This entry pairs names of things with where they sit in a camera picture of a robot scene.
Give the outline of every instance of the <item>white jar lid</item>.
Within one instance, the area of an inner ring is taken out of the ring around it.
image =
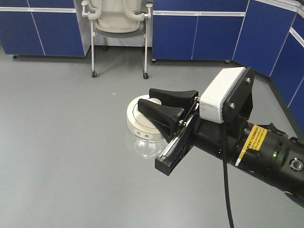
[[[127,126],[129,130],[137,137],[149,141],[159,141],[164,137],[156,126],[143,114],[138,111],[138,100],[146,99],[161,105],[157,98],[149,98],[149,95],[142,95],[132,100],[127,108]]]

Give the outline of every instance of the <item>chair leg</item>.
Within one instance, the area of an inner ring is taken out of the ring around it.
[[[143,69],[143,78],[144,79],[148,79],[149,75],[147,73],[147,55],[148,55],[148,20],[145,20],[145,24],[146,24],[146,32],[144,34],[144,69]]]
[[[107,50],[109,49],[108,42],[107,42],[107,40],[106,40],[106,37],[103,37],[103,39],[104,39],[103,50],[104,50],[104,51],[107,51]]]
[[[93,20],[91,22],[91,56],[92,56],[92,77],[97,77],[97,73],[95,71],[95,63],[94,63],[94,37],[95,37],[95,32],[94,32],[94,22]]]

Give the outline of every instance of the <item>black cable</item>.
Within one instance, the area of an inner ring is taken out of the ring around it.
[[[234,228],[231,207],[230,207],[230,197],[229,197],[229,186],[228,186],[228,169],[227,169],[227,123],[222,124],[222,158],[223,158],[223,170],[224,170],[224,187],[225,187],[225,200],[226,208],[229,219],[230,228]]]

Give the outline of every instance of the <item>robotic arm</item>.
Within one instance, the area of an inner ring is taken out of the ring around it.
[[[222,70],[201,97],[198,91],[150,89],[138,111],[162,133],[169,145],[155,159],[166,175],[195,146],[286,193],[304,207],[304,144],[270,125],[248,119],[253,108],[254,70]]]

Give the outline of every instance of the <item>screw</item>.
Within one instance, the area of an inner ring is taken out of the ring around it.
[[[229,103],[229,107],[230,107],[231,109],[234,109],[234,108],[236,107],[236,105],[235,105],[234,103]]]
[[[184,122],[183,120],[180,120],[180,121],[179,121],[179,126],[180,126],[180,127],[186,126],[186,122]]]
[[[249,83],[251,82],[250,77],[247,77],[247,78],[245,79],[245,81],[246,81],[247,84],[249,84]]]

